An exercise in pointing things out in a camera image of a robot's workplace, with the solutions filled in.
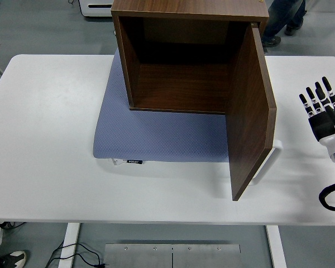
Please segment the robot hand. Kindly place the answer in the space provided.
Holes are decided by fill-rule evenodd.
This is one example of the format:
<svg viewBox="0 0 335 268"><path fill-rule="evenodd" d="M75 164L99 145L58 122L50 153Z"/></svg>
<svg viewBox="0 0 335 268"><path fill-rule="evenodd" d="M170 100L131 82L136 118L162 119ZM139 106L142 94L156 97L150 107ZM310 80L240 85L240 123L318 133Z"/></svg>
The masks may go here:
<svg viewBox="0 0 335 268"><path fill-rule="evenodd" d="M299 98L315 139L326 147L330 159L335 162L335 93L326 77L322 82L324 87L315 82L315 90L306 88L309 99L303 94Z"/></svg>

